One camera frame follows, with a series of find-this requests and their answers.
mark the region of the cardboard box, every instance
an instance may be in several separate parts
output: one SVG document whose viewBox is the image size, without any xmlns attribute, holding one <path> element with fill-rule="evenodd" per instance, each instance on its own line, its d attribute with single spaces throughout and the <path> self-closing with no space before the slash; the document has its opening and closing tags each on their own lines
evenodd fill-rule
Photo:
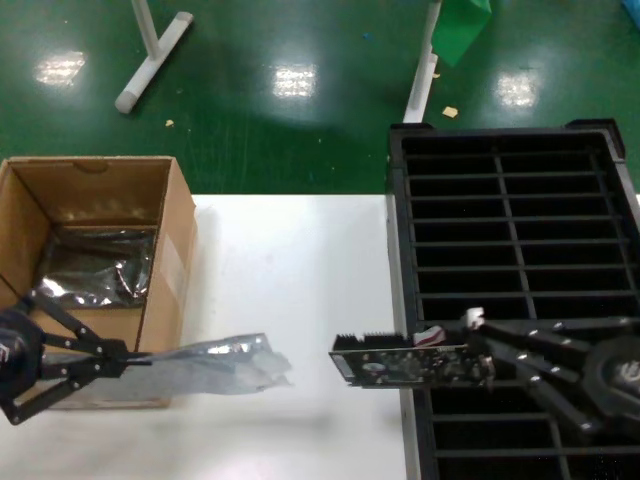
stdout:
<svg viewBox="0 0 640 480">
<path fill-rule="evenodd" d="M 154 227 L 154 258 L 144 306 L 70 313 L 104 338 L 123 339 L 131 351 L 178 347 L 196 234 L 194 210 L 187 183 L 172 157 L 5 160 L 0 167 L 0 308 L 15 304 L 33 286 L 53 226 Z M 41 311 L 32 318 L 46 332 L 72 335 Z M 80 390 L 57 406 L 155 407 L 168 401 L 86 400 Z"/>
</svg>

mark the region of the black plastic tray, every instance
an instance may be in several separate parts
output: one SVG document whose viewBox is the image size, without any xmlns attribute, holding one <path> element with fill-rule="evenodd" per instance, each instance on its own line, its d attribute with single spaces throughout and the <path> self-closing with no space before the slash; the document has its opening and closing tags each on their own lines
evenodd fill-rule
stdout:
<svg viewBox="0 0 640 480">
<path fill-rule="evenodd" d="M 405 332 L 485 317 L 619 322 L 640 316 L 639 219 L 612 121 L 559 129 L 391 130 L 389 252 Z M 505 376 L 476 388 L 406 391 L 410 477 L 637 480 L 640 445 L 584 445 Z"/>
</svg>

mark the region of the green floor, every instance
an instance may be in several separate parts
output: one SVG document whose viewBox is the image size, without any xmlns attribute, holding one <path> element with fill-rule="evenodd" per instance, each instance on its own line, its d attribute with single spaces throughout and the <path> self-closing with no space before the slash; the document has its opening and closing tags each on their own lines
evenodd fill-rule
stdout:
<svg viewBox="0 0 640 480">
<path fill-rule="evenodd" d="M 123 116 L 113 102 L 144 58 L 128 0 L 0 2 L 1 157 L 174 155 L 196 193 L 383 190 L 426 0 L 150 3 L 159 31 L 178 10 L 195 24 Z M 492 4 L 458 66 L 439 66 L 425 120 L 459 129 L 615 117 L 638 182 L 640 31 L 619 0 Z M 59 83 L 60 62 L 51 73 L 65 58 L 67 76 L 84 62 L 72 85 Z M 440 113 L 448 105 L 454 120 Z"/>
</svg>

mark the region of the white stand leg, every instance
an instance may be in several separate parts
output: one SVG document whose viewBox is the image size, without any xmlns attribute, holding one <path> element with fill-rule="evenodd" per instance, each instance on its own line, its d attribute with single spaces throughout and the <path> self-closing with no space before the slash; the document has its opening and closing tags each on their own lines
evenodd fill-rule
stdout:
<svg viewBox="0 0 640 480">
<path fill-rule="evenodd" d="M 431 89 L 433 73 L 436 70 L 437 55 L 431 53 L 431 37 L 436 28 L 440 5 L 442 0 L 434 0 L 427 12 L 427 22 L 424 29 L 424 39 L 422 41 L 422 51 L 420 52 L 420 63 L 416 76 L 413 79 L 413 87 L 407 109 L 404 112 L 404 123 L 421 123 L 424 111 L 427 108 L 427 98 Z"/>
<path fill-rule="evenodd" d="M 132 0 L 132 3 L 140 27 L 140 34 L 147 49 L 147 58 L 144 59 L 138 71 L 116 99 L 116 108 L 122 113 L 131 111 L 182 34 L 193 22 L 193 15 L 179 12 L 158 40 L 147 1 Z"/>
</svg>

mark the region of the white tabletop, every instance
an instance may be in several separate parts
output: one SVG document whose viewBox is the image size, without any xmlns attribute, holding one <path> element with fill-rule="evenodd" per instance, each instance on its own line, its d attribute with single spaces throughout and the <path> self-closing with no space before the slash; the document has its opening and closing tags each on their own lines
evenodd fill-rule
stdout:
<svg viewBox="0 0 640 480">
<path fill-rule="evenodd" d="M 403 479 L 399 395 L 348 388 L 338 333 L 392 330 L 382 196 L 196 196 L 183 343 L 265 332 L 292 387 L 168 410 L 0 419 L 12 479 Z"/>
</svg>

